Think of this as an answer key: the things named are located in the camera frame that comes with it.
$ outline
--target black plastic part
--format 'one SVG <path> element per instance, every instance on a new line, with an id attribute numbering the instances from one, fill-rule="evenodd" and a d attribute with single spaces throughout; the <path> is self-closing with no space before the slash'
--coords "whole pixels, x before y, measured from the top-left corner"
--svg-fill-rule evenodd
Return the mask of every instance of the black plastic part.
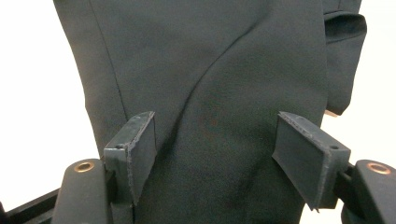
<path id="1" fill-rule="evenodd" d="M 344 173 L 338 173 L 333 191 L 334 194 L 344 202 L 344 207 L 348 210 L 343 212 L 345 216 L 364 219 L 364 212 L 361 209 L 358 196 L 352 186 L 352 174 L 354 169 L 354 166 L 349 164 Z"/>
<path id="2" fill-rule="evenodd" d="M 337 173 L 348 167 L 349 148 L 309 120 L 280 112 L 273 158 L 311 209 L 334 208 Z"/>
<path id="3" fill-rule="evenodd" d="M 341 212 L 341 220 L 343 224 L 369 224 L 365 219 L 349 210 L 346 205 L 344 205 L 343 211 Z"/>
<path id="4" fill-rule="evenodd" d="M 7 212 L 10 224 L 50 223 L 58 189 Z"/>
<path id="5" fill-rule="evenodd" d="M 128 120 L 105 147 L 106 163 L 111 163 L 108 156 L 115 156 L 125 149 L 126 164 L 121 165 L 127 170 L 127 176 L 124 176 L 122 170 L 116 170 L 117 178 L 122 178 L 118 179 L 119 191 L 130 191 L 132 201 L 137 205 L 157 156 L 154 112 L 145 112 Z"/>
<path id="6" fill-rule="evenodd" d="M 78 161 L 64 172 L 52 224 L 112 223 L 105 166 L 100 160 Z"/>
<path id="7" fill-rule="evenodd" d="M 352 186 L 367 223 L 396 222 L 396 170 L 377 161 L 358 161 Z"/>

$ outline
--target hole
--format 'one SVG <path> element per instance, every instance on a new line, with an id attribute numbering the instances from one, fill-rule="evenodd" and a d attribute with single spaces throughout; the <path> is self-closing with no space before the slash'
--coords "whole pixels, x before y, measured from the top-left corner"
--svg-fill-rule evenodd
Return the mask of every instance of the hole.
<path id="1" fill-rule="evenodd" d="M 94 165 L 92 162 L 86 161 L 86 162 L 83 162 L 83 163 L 75 166 L 75 171 L 78 173 L 84 173 L 84 172 L 90 171 L 93 168 L 93 166 Z"/>
<path id="2" fill-rule="evenodd" d="M 124 144 L 117 144 L 117 145 L 116 145 L 116 149 L 122 149 L 122 148 L 124 148 L 124 147 L 125 147 Z"/>
<path id="3" fill-rule="evenodd" d="M 377 172 L 381 175 L 388 175 L 390 174 L 390 169 L 384 165 L 378 164 L 378 163 L 374 163 L 374 162 L 370 162 L 367 164 L 367 167 L 374 171 Z"/>

